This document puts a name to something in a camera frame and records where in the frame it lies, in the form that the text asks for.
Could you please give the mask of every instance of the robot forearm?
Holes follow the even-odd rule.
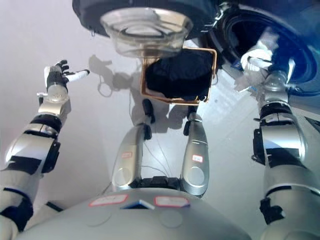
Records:
[[[261,239],[317,239],[320,183],[303,165],[307,145],[288,104],[284,76],[272,72],[258,96],[260,128],[254,132],[252,158],[265,165],[260,210],[268,224]]]
[[[68,78],[63,73],[69,68],[64,66],[66,63],[63,60],[45,68],[47,94],[40,95],[38,114],[11,144],[6,168],[0,171],[1,239],[14,238],[17,230],[24,230],[33,215],[40,178],[55,167],[60,147],[57,138],[71,111],[66,86]],[[89,73],[88,70],[81,71],[80,77],[83,72]]]

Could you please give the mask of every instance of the robot leg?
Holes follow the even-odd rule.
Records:
[[[129,130],[118,150],[111,180],[114,191],[136,188],[141,181],[143,144],[151,139],[150,124],[155,121],[150,100],[144,99],[142,105],[144,118]]]
[[[192,107],[189,107],[188,121],[183,134],[189,138],[183,159],[181,189],[202,197],[209,182],[208,142],[202,119]]]

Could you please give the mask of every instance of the robot finger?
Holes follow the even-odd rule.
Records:
[[[64,77],[67,78],[69,82],[73,82],[88,76],[89,73],[90,71],[88,69],[84,69],[77,72],[70,72],[65,74]]]

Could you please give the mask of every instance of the black strap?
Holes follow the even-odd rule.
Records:
[[[24,156],[12,156],[9,162],[10,164],[2,171],[22,171],[30,175],[34,174],[41,164],[39,159]]]
[[[9,206],[5,210],[0,212],[0,215],[14,221],[18,228],[18,231],[22,232],[25,229],[27,222],[34,214],[34,209],[30,198],[23,192],[15,189],[5,188],[3,189],[3,191],[9,191],[23,196],[23,199],[19,206]]]

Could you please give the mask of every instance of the sticker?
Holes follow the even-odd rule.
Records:
[[[156,196],[154,204],[158,207],[182,208],[189,206],[188,199],[180,196]]]
[[[192,155],[192,160],[193,161],[196,161],[196,162],[199,162],[199,163],[202,163],[204,161],[204,157],[203,156],[200,156],[200,155]]]
[[[103,206],[103,205],[110,205],[110,204],[122,204],[128,198],[128,194],[121,194],[121,195],[112,195],[112,196],[103,196],[89,204],[89,207],[96,207],[96,206]]]
[[[122,157],[123,159],[132,158],[132,152],[131,152],[131,151],[124,152],[124,153],[122,153],[121,157]]]

